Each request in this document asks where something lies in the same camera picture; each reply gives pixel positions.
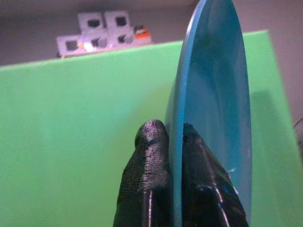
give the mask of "green surface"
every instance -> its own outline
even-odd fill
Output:
[[[303,226],[303,175],[267,33],[245,34],[252,227]],[[0,69],[0,227],[110,227],[146,120],[164,120],[181,42]]]

